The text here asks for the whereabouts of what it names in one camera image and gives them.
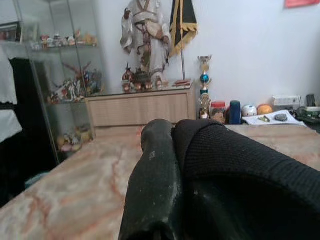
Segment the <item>glass display cabinet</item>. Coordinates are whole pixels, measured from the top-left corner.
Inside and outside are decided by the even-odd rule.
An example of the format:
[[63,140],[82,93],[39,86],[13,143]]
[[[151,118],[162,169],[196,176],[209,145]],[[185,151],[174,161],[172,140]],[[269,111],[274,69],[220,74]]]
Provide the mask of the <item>glass display cabinet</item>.
[[104,91],[91,0],[15,0],[58,163],[92,139],[85,98]]

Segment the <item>red sign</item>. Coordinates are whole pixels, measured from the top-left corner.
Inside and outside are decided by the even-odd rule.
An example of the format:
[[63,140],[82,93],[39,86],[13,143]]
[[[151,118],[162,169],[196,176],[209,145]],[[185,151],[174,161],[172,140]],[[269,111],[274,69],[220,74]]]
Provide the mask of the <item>red sign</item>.
[[286,8],[296,8],[308,5],[319,4],[320,0],[285,0]]

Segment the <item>white wall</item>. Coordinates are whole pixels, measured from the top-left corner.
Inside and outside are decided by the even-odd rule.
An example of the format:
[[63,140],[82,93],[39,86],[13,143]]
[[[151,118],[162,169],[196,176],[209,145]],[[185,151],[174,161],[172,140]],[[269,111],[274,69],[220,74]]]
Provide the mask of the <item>white wall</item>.
[[[119,88],[128,56],[121,17],[130,0],[96,0],[110,87]],[[272,95],[320,95],[320,5],[284,9],[285,0],[193,0],[198,36],[185,50],[186,76],[198,79],[197,57],[213,55],[214,100],[261,104]],[[172,0],[162,0],[169,22]],[[169,79],[181,78],[179,57]]]
[[12,0],[0,0],[0,25],[17,22],[15,6]]

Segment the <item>jar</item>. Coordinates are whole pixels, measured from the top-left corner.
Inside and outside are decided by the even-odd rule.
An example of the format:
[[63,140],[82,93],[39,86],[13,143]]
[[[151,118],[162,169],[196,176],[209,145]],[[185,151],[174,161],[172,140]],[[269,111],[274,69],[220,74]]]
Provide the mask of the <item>jar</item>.
[[211,103],[211,119],[225,124],[226,103],[224,101],[215,101]]

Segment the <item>paper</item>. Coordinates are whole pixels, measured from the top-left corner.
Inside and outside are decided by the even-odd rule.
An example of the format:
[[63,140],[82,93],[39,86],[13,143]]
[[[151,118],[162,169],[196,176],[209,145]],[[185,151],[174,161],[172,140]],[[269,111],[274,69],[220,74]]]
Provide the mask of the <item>paper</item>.
[[309,6],[319,4],[320,0],[285,0],[286,8],[296,8],[302,6]]
[[[287,121],[277,121],[275,120],[275,116],[278,114],[285,114],[288,117]],[[263,118],[266,116],[268,119],[270,119],[270,122],[265,122],[259,120],[259,118]],[[255,125],[255,126],[261,126],[261,125],[283,125],[283,124],[289,124],[289,125],[300,125],[305,126],[305,123],[303,121],[296,120],[288,110],[282,110],[282,111],[276,111],[270,114],[265,115],[259,115],[259,116],[246,116],[242,118],[244,121],[246,121],[249,125]]]

